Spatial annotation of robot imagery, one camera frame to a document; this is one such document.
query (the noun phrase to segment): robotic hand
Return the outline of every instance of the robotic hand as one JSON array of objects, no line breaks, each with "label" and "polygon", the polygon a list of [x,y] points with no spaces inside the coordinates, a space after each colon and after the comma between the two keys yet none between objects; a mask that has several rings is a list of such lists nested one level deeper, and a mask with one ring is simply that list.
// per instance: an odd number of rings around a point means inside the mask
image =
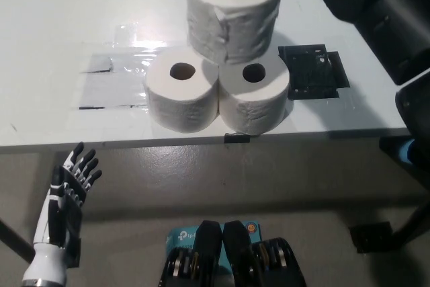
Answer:
[{"label": "robotic hand", "polygon": [[80,142],[64,164],[54,168],[34,235],[36,255],[22,286],[64,287],[67,268],[79,267],[81,207],[94,181],[101,176],[101,170],[90,174],[99,162],[93,149],[78,160],[83,148]]}]

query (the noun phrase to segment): toilet paper roll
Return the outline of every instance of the toilet paper roll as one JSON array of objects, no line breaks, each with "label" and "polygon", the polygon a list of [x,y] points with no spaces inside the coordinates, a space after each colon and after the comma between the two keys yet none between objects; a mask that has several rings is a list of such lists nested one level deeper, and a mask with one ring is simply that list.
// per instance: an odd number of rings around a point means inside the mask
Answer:
[{"label": "toilet paper roll", "polygon": [[187,0],[188,38],[222,65],[249,62],[267,50],[280,0]]},{"label": "toilet paper roll", "polygon": [[192,48],[162,52],[146,73],[152,118],[165,128],[196,132],[209,126],[218,111],[218,66]]},{"label": "toilet paper roll", "polygon": [[284,118],[289,83],[287,66],[273,53],[249,64],[220,67],[220,115],[237,132],[267,132]]}]

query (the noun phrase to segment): tabletop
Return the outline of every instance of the tabletop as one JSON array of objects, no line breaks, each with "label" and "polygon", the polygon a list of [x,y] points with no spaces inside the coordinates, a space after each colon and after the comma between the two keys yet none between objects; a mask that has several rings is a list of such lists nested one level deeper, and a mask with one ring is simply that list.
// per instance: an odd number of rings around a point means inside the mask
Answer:
[{"label": "tabletop", "polygon": [[[152,121],[144,105],[79,109],[90,78],[83,71],[95,54],[186,44],[186,0],[0,3],[0,152],[68,149],[79,141],[199,145],[223,143],[234,133],[220,116],[203,131],[181,134]],[[251,142],[408,134],[394,102],[399,88],[354,26],[337,20],[322,0],[282,0],[269,50],[292,44],[339,52],[351,87],[340,89],[339,99],[289,102],[287,118]],[[107,96],[115,98],[115,91]]]}]

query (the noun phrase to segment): gray floor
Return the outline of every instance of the gray floor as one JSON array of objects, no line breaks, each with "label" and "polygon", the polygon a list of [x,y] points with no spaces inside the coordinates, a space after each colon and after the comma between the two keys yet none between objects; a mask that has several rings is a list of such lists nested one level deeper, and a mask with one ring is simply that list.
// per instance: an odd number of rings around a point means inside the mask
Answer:
[{"label": "gray floor", "polygon": [[[0,155],[0,217],[32,239],[50,171],[64,153]],[[68,286],[156,286],[173,227],[258,220],[284,237],[309,287],[430,286],[430,234],[358,255],[349,225],[398,227],[426,191],[374,139],[99,151],[103,177],[84,207],[81,268]],[[0,285],[26,264],[0,244]]]}]

